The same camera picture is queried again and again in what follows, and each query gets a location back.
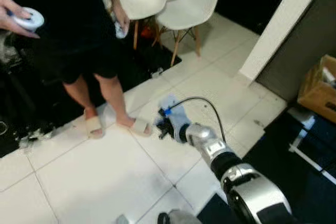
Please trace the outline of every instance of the black shirt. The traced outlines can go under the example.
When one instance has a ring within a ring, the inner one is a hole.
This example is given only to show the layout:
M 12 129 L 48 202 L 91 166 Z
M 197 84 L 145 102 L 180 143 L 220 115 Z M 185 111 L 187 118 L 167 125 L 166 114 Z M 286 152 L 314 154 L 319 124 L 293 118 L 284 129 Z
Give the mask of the black shirt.
M 102 0 L 14 0 L 39 11 L 45 24 L 37 30 L 37 42 L 45 50 L 85 49 L 114 34 Z

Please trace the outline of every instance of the black shorts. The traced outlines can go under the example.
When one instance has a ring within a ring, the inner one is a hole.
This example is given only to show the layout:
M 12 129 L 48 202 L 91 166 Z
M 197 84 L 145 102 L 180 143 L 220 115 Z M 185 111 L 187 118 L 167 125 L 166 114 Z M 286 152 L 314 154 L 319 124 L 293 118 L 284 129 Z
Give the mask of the black shorts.
M 38 67 L 50 71 L 66 84 L 74 83 L 82 73 L 96 73 L 105 78 L 117 75 L 121 55 L 120 42 L 112 38 L 91 48 L 73 50 L 71 53 L 37 54 Z

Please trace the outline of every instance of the white tile floor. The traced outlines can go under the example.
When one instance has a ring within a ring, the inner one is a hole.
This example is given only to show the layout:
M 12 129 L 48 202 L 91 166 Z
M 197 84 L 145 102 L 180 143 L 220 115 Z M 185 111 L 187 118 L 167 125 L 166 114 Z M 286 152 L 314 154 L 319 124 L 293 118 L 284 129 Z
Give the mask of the white tile floor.
M 242 157 L 286 103 L 257 83 L 245 88 L 233 79 L 257 35 L 217 14 L 200 31 L 202 57 L 186 38 L 179 50 L 182 63 L 128 91 L 127 109 L 153 121 L 167 94 L 205 96 L 220 113 L 227 142 Z M 164 38 L 172 49 L 170 35 Z M 202 102 L 185 108 L 191 120 L 219 133 Z M 225 198 L 195 149 L 169 137 L 159 140 L 156 129 L 145 138 L 118 128 L 109 105 L 102 105 L 99 114 L 106 128 L 100 140 L 88 140 L 80 117 L 53 138 L 0 160 L 2 223 L 113 223 L 124 214 L 131 223 L 151 224 L 162 211 L 197 214 L 214 193 Z

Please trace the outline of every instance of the cardboard box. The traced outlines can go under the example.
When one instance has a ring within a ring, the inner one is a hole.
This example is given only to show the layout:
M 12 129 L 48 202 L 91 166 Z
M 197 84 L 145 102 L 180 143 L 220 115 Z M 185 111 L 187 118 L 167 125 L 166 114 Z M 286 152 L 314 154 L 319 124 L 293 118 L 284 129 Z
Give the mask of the cardboard box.
M 298 103 L 336 123 L 336 89 L 323 82 L 323 67 L 336 76 L 336 59 L 325 55 L 305 76 Z

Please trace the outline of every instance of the beige slide sandal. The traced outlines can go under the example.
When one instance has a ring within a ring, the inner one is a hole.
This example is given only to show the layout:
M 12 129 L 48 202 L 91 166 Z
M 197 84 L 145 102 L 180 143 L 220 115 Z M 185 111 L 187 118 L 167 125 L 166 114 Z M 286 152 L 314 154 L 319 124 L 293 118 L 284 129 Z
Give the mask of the beige slide sandal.
M 149 122 L 140 119 L 140 118 L 136 118 L 134 124 L 132 125 L 132 127 L 127 127 L 125 125 L 122 124 L 118 124 L 119 126 L 130 130 L 131 132 L 139 135 L 139 136 L 150 136 L 152 135 L 152 126 L 150 125 Z M 146 128 L 148 127 L 149 129 L 149 133 L 145 133 Z
M 86 130 L 87 130 L 88 136 L 90 138 L 98 139 L 98 138 L 103 137 L 103 130 L 102 130 L 102 126 L 101 126 L 98 116 L 94 116 L 92 118 L 85 120 L 85 124 L 86 124 Z

